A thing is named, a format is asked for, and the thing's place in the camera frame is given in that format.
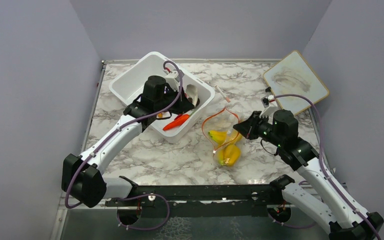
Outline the small yellow banana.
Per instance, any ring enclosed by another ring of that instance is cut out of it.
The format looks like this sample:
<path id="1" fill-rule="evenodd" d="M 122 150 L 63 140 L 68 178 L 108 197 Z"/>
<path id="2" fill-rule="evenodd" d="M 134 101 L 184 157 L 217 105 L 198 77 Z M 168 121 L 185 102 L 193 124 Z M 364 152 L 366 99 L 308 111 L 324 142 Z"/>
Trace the small yellow banana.
<path id="1" fill-rule="evenodd" d="M 222 145 L 227 137 L 227 132 L 226 131 L 217 131 L 217 130 L 210 130 L 208 132 L 208 135 L 211 140 L 213 140 L 215 143 L 218 145 Z"/>

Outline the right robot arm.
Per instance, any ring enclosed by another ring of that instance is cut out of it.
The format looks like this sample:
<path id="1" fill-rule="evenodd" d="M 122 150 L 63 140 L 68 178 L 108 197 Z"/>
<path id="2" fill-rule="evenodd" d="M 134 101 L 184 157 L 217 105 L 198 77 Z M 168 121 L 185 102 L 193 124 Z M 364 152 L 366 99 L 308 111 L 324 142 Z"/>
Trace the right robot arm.
<path id="1" fill-rule="evenodd" d="M 280 204 L 284 200 L 311 217 L 331 240 L 379 239 L 384 219 L 378 212 L 369 212 L 359 204 L 328 172 L 321 155 L 306 140 L 299 137 L 298 120 L 289 110 L 274 112 L 272 123 L 260 111 L 233 126 L 248 140 L 261 139 L 274 145 L 281 160 L 303 177 L 319 198 L 283 175 L 273 180 L 269 199 Z"/>

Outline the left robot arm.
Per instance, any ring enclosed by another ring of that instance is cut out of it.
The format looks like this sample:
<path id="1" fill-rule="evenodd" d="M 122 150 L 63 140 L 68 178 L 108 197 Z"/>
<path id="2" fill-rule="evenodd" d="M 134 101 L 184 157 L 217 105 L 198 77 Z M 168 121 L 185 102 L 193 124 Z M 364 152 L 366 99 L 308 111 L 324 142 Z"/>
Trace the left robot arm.
<path id="1" fill-rule="evenodd" d="M 73 209 L 81 204 L 92 208 L 108 198 L 118 198 L 127 206 L 135 203 L 137 191 L 131 181 L 122 177 L 106 181 L 103 172 L 131 140 L 157 119 L 159 113 L 176 113 L 175 104 L 186 100 L 183 77 L 184 74 L 179 71 L 178 91 L 165 92 L 166 79 L 157 75 L 149 76 L 142 94 L 126 107 L 123 115 L 102 139 L 79 156 L 69 154 L 64 159 L 63 177 L 69 180 L 64 188 L 66 208 Z M 71 205 L 70 197 L 79 203 Z"/>

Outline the yellow bell pepper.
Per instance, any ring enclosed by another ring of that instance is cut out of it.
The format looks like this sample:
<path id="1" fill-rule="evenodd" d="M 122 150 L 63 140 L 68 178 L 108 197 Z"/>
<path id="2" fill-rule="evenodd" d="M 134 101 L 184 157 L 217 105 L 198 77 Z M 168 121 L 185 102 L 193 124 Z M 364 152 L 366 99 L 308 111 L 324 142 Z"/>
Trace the yellow bell pepper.
<path id="1" fill-rule="evenodd" d="M 228 145 L 234 145 L 236 142 L 240 141 L 242 138 L 243 136 L 233 129 L 231 133 L 226 136 L 225 142 Z"/>

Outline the large yellow banana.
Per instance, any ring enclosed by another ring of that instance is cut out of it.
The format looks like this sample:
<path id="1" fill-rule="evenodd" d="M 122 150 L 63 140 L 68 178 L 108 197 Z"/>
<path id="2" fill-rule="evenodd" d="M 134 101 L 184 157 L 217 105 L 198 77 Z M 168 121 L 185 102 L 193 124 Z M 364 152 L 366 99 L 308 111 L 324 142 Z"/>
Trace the large yellow banana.
<path id="1" fill-rule="evenodd" d="M 221 166 L 232 167 L 241 156 L 241 150 L 235 144 L 231 144 L 222 149 L 218 154 L 218 162 Z"/>

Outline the clear zip bag orange zipper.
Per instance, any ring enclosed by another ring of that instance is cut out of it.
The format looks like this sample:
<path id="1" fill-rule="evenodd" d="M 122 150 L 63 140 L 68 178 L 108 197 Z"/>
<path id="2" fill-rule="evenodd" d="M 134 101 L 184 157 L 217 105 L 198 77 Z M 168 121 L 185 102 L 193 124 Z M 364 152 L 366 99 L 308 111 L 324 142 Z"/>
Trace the clear zip bag orange zipper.
<path id="1" fill-rule="evenodd" d="M 212 145 L 212 158 L 222 167 L 234 166 L 241 156 L 238 142 L 242 135 L 233 128 L 240 122 L 239 115 L 225 106 L 207 117 L 201 125 L 204 137 Z"/>

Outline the beige mushroom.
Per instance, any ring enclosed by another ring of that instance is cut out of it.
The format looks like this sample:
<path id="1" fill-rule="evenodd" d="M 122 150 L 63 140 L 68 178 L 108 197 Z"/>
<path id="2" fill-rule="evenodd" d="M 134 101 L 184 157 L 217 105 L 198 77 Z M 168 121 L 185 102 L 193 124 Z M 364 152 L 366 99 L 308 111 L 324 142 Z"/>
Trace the beige mushroom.
<path id="1" fill-rule="evenodd" d="M 188 84 L 186 86 L 185 94 L 186 94 L 187 100 L 191 104 L 193 104 L 193 102 L 196 101 L 197 98 L 199 98 L 199 96 L 198 96 L 198 89 L 193 84 Z"/>

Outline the orange carrot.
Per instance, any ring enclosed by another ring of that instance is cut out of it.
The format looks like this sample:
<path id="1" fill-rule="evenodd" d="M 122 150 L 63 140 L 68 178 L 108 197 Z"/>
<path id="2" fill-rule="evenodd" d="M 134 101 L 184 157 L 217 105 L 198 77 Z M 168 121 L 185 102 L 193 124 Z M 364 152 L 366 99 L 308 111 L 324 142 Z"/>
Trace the orange carrot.
<path id="1" fill-rule="evenodd" d="M 180 114 L 175 117 L 175 119 L 168 123 L 166 126 L 163 127 L 163 131 L 168 131 L 177 127 L 180 127 L 183 125 L 188 119 L 190 118 L 190 115 L 185 113 L 185 114 Z"/>

